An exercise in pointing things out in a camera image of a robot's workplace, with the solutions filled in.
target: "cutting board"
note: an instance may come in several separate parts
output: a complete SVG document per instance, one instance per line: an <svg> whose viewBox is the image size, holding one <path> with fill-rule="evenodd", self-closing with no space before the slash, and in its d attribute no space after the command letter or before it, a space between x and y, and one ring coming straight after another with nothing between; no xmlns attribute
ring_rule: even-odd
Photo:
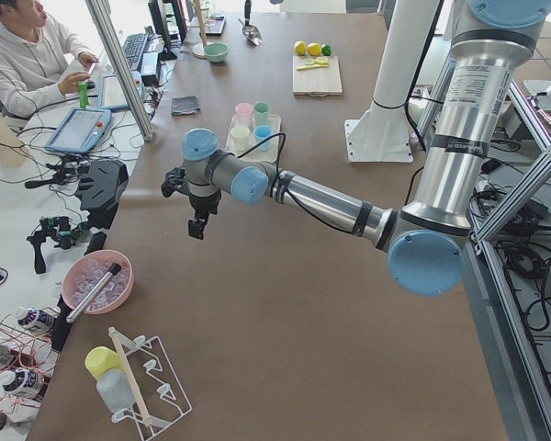
<svg viewBox="0 0 551 441"><path fill-rule="evenodd" d="M342 95L343 86L341 85L339 59L331 56L329 57L329 67L297 71L296 67L303 66L306 58L294 55L292 61L292 90L294 95Z"/></svg>

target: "bowl of ice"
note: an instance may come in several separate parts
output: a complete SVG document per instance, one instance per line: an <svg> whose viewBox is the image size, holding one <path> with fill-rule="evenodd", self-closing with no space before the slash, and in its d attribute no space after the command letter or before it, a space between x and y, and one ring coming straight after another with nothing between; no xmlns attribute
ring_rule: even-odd
<svg viewBox="0 0 551 441"><path fill-rule="evenodd" d="M119 251L99 250L78 260L65 276L62 295L67 306L75 309L112 264L119 264L120 271L88 305L85 313L104 314L122 305L132 290L133 274L130 260Z"/></svg>

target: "hair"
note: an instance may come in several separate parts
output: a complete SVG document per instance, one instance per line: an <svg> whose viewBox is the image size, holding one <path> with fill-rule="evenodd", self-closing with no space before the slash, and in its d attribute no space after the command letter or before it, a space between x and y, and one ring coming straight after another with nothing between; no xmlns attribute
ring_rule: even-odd
<svg viewBox="0 0 551 441"><path fill-rule="evenodd" d="M0 6L12 6L17 9L17 0L0 0Z"/></svg>

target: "cup tray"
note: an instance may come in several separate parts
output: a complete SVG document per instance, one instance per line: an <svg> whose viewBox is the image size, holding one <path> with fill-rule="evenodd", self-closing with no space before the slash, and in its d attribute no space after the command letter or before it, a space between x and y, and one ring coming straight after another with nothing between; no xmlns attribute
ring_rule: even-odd
<svg viewBox="0 0 551 441"><path fill-rule="evenodd" d="M282 119L279 115L271 114L269 116L269 126L272 128L273 133L279 133L281 125L282 125ZM237 147L235 146L234 141L231 137L231 129L237 125L237 115L233 115L231 118L231 126L229 127L229 135L227 137L227 143L225 144L225 150L231 153L234 153L235 156L239 156L240 154L243 154L244 152L240 152L237 150ZM274 163L277 159L277 144L279 143L279 138L272 138L269 141L269 150L262 152L259 149L253 150L251 153L243 156L241 159L243 161L267 161L270 163ZM251 149L255 142L255 135L253 134L253 131L251 130L251 133L249 134L249 147L247 150Z"/></svg>

